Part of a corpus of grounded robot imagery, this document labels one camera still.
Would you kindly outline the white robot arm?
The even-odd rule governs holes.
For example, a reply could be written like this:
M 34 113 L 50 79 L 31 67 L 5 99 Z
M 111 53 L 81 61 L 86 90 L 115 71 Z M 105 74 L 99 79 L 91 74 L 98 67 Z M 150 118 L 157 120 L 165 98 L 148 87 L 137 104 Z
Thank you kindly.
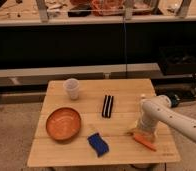
M 161 121 L 196 143 L 196 120 L 173 111 L 171 107 L 172 101 L 166 95 L 142 99 L 140 107 L 142 115 L 137 127 L 154 133 L 158 122 Z

